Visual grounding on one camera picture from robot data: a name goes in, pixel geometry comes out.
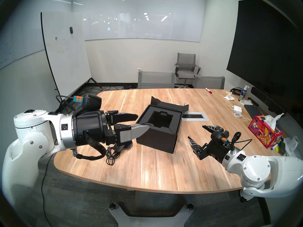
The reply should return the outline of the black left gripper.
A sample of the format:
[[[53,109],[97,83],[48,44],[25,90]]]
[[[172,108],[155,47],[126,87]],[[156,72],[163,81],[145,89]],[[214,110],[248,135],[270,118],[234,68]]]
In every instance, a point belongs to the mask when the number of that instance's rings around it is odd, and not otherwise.
[[[98,143],[106,143],[106,145],[122,145],[132,141],[145,134],[149,130],[150,125],[124,125],[118,123],[135,121],[137,118],[137,114],[118,112],[118,110],[108,112],[102,110],[76,110],[72,115],[74,144],[76,147],[88,145],[89,138]],[[108,128],[108,124],[114,125],[115,135]]]

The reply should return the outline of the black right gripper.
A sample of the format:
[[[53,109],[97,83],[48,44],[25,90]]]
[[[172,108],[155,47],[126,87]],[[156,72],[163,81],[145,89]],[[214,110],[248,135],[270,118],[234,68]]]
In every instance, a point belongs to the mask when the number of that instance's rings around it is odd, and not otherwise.
[[[205,143],[202,147],[198,145],[191,137],[188,136],[189,144],[196,156],[200,160],[208,156],[214,157],[220,164],[227,153],[231,150],[230,143],[228,141],[229,132],[218,125],[202,125],[202,128],[211,133],[211,141]]]

